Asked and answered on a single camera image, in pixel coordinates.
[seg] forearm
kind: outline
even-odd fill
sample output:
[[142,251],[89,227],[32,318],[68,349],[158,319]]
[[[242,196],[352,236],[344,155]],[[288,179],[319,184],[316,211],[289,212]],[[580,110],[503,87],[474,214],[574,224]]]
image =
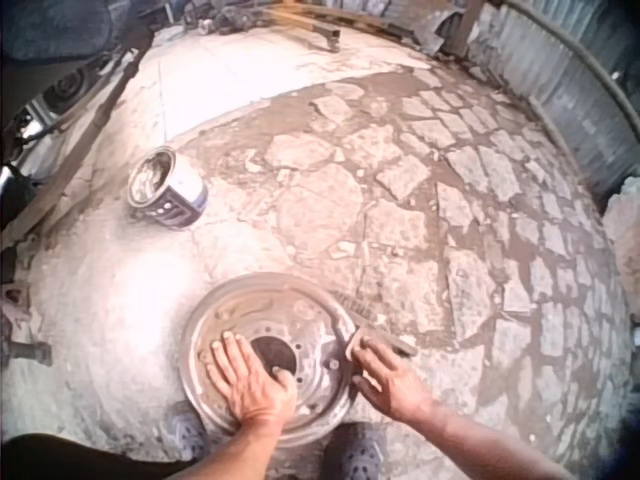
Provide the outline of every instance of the forearm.
[[480,425],[436,404],[422,410],[409,426],[438,447],[474,480],[570,479],[571,475],[518,439]]
[[222,450],[183,472],[173,480],[263,480],[278,444],[280,429],[271,425],[243,426]]

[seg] corrugated metal sheet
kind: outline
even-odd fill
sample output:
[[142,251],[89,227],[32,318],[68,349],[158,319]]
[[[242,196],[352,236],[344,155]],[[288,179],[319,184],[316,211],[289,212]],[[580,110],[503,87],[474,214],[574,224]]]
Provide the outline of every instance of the corrugated metal sheet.
[[[528,3],[581,41],[609,71],[633,53],[630,46],[640,45],[621,12],[605,8],[604,2]],[[524,16],[504,6],[486,25],[472,48],[473,60],[516,94],[542,104],[592,193],[606,199],[640,159],[640,144],[620,107],[581,60]]]

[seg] concrete floor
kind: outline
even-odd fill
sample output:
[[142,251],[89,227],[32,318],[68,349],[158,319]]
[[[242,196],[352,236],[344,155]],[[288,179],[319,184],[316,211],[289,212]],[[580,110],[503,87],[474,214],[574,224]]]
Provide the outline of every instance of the concrete floor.
[[[332,55],[276,28],[150,52],[24,272],[55,364],[9,366],[5,438],[178,458],[162,423],[184,399],[177,345],[191,309],[224,280],[284,271],[367,303],[460,411],[576,473],[610,453],[626,303],[569,162],[465,73],[357,32],[342,44]],[[180,232],[134,220],[122,183],[165,142],[210,192]],[[460,477],[362,401],[348,418],[385,424],[390,478]],[[271,475],[315,478],[320,453],[321,442],[282,452]]]

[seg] finger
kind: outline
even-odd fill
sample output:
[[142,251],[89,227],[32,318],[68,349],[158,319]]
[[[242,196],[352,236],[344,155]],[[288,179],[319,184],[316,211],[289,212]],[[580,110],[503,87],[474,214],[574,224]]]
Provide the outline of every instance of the finger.
[[384,383],[384,379],[391,373],[380,361],[375,353],[368,348],[357,348],[353,350],[353,355],[360,362],[362,367],[375,378],[379,384]]
[[380,359],[384,365],[391,369],[397,370],[400,366],[402,366],[402,360],[398,355],[393,353],[386,344],[380,341],[377,338],[364,337],[362,339],[362,345],[376,354],[376,356]]
[[215,364],[207,364],[207,373],[209,374],[209,379],[213,386],[222,394],[224,398],[229,398],[231,394],[231,385],[227,383],[225,378],[223,377],[220,369]]
[[376,387],[374,387],[369,380],[366,378],[356,375],[353,377],[353,383],[362,396],[368,400],[368,402],[373,405],[377,410],[382,411],[382,393],[378,391]]
[[242,335],[236,334],[236,342],[238,343],[238,349],[244,359],[244,363],[247,365],[247,370],[250,372],[254,370],[264,371],[264,365],[262,365],[262,362],[258,358],[258,355],[256,355],[249,341]]
[[293,375],[291,375],[291,372],[289,370],[274,367],[273,373],[276,376],[276,380],[278,381],[278,383],[282,385],[282,388],[284,388],[287,392],[297,390],[296,381],[294,380]]
[[233,385],[234,383],[236,383],[238,378],[236,377],[233,368],[231,368],[231,365],[229,364],[229,359],[227,358],[227,353],[224,351],[222,343],[220,343],[219,340],[216,340],[211,344],[211,349],[213,350],[213,358],[215,358],[220,371],[227,380],[227,383],[229,385]]
[[242,354],[238,348],[238,342],[236,342],[235,335],[231,332],[224,332],[222,334],[222,338],[224,339],[224,346],[227,350],[229,363],[231,364],[231,368],[233,368],[236,377],[246,377],[249,371],[247,370],[247,364],[244,363],[244,358],[242,358]]

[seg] metal can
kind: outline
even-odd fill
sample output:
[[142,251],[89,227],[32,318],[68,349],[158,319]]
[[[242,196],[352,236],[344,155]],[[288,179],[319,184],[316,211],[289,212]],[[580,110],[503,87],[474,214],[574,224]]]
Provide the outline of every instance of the metal can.
[[127,197],[136,210],[178,229],[200,218],[208,190],[184,157],[160,147],[145,155],[131,172]]

